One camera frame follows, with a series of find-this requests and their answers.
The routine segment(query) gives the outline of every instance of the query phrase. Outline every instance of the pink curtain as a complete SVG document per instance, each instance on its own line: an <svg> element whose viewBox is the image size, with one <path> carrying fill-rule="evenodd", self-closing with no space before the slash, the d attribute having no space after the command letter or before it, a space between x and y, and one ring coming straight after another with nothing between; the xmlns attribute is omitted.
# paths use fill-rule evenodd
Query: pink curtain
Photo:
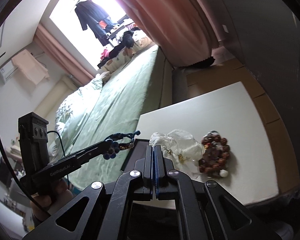
<svg viewBox="0 0 300 240"><path fill-rule="evenodd" d="M138 27L174 66L189 66L211 56L218 40L196 0L117 0Z"/></svg>
<svg viewBox="0 0 300 240"><path fill-rule="evenodd" d="M33 40L54 62L83 85L94 78L41 24L38 25Z"/></svg>

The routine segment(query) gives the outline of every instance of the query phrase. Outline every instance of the black cable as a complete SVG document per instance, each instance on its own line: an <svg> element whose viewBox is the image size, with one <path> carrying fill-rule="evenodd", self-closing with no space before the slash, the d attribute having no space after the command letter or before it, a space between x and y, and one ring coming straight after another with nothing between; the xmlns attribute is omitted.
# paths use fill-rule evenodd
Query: black cable
<svg viewBox="0 0 300 240"><path fill-rule="evenodd" d="M47 134L52 133L52 132L54 132L54 133L56 133L58 135L60 143L61 143L61 148L62 148L62 151L63 151L63 156L66 157L65 149L63 148L63 144L62 144L62 140L61 140L60 134L57 131L53 131L53 130L47 132ZM69 184L69 176L68 176L68 174L67 174L67 180L68 180L68 189L70 190L70 184Z"/></svg>
<svg viewBox="0 0 300 240"><path fill-rule="evenodd" d="M23 185L20 183L18 177L16 176L16 174L14 173L13 168L11 167L11 164L8 160L8 157L4 151L3 145L2 145L2 141L0 138L0 153L2 155L2 158L4 160L4 162L7 165L8 170L11 173L11 176L13 177L14 181L16 182L16 184L18 185L18 187L22 190L22 192L28 197L28 199L30 199L42 212L44 212L46 215L51 216L48 211L44 210L44 208L36 201L34 200L34 198L26 191L26 189L23 187Z"/></svg>

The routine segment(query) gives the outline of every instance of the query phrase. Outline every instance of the blue bead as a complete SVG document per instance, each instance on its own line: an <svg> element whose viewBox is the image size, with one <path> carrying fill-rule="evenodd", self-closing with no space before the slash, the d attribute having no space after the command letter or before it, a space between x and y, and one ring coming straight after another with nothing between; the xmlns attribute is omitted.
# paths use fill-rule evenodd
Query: blue bead
<svg viewBox="0 0 300 240"><path fill-rule="evenodd" d="M116 148L119 146L119 143L117 141L114 141L111 145L113 148Z"/></svg>

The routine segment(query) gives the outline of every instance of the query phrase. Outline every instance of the metal bolt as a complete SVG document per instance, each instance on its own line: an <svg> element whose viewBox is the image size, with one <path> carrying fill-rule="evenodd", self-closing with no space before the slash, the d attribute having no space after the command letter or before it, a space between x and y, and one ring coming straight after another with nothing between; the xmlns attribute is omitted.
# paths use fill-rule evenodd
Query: metal bolt
<svg viewBox="0 0 300 240"><path fill-rule="evenodd" d="M94 189L100 189L102 187L102 183L100 181L95 181L91 184L91 187Z"/></svg>
<svg viewBox="0 0 300 240"><path fill-rule="evenodd" d="M138 177L138 176L140 176L140 171L130 171L130 176Z"/></svg>
<svg viewBox="0 0 300 240"><path fill-rule="evenodd" d="M214 180L208 180L207 181L207 186L208 187L216 187L217 183Z"/></svg>
<svg viewBox="0 0 300 240"><path fill-rule="evenodd" d="M170 171L168 171L168 174L170 176L177 176L179 174L179 171L177 171L177 170L170 170Z"/></svg>

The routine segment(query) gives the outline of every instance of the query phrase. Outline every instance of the dark coat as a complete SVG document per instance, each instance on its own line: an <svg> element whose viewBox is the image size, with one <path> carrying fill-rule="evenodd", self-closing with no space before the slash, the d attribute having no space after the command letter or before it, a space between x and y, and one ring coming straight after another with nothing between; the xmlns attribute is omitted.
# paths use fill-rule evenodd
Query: dark coat
<svg viewBox="0 0 300 240"><path fill-rule="evenodd" d="M109 41L105 37L106 31L100 27L99 22L103 20L108 25L111 25L111 27L114 23L109 19L109 14L100 5L89 0L79 2L74 11L78 16L82 30L85 31L89 26L103 46L109 44Z"/></svg>

